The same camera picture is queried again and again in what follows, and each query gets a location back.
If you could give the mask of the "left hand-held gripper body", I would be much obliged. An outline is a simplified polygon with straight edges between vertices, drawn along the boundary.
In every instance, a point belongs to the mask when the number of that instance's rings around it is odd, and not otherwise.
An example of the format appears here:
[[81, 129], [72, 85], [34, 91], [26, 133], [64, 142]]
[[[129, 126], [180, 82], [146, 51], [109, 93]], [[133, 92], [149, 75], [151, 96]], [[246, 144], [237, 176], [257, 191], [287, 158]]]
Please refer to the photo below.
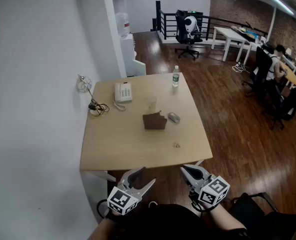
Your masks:
[[121, 180], [119, 184], [113, 187], [108, 196], [108, 208], [120, 215], [125, 215], [134, 209], [141, 201], [140, 191], [125, 180]]

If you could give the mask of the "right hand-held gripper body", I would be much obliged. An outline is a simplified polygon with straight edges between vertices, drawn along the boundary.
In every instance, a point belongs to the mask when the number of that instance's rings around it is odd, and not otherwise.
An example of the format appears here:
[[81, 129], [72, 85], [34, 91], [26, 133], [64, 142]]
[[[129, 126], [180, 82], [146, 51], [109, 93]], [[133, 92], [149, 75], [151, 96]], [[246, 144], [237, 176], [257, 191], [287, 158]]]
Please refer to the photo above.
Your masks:
[[200, 179], [195, 182], [195, 188], [191, 188], [189, 198], [196, 209], [203, 206], [204, 209], [215, 208], [228, 194], [230, 184], [221, 176], [210, 175], [208, 179]]

